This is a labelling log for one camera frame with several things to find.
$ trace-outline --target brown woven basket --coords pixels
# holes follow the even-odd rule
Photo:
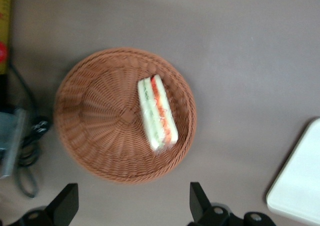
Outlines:
[[[144,134],[137,83],[159,74],[165,86],[179,140],[159,155]],[[55,102],[55,126],[74,159],[100,177],[124,183],[158,178],[185,157],[197,114],[192,92],[163,58],[133,48],[94,53],[62,82]]]

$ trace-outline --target table surface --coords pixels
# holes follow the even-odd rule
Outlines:
[[[320,0],[14,0],[13,62],[51,115],[68,71],[93,52],[136,47],[171,62],[189,83],[197,133],[171,173],[142,185],[97,178],[71,159],[52,129],[28,199],[0,181],[0,218],[18,219],[79,184],[72,225],[186,225],[189,183],[243,216],[271,213],[266,193],[306,125],[320,116]],[[11,78],[11,97],[24,94]]]

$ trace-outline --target sandwich slice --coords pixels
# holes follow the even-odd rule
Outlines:
[[[160,76],[139,81],[138,94],[144,130],[151,148],[161,151],[175,145],[178,131]]]

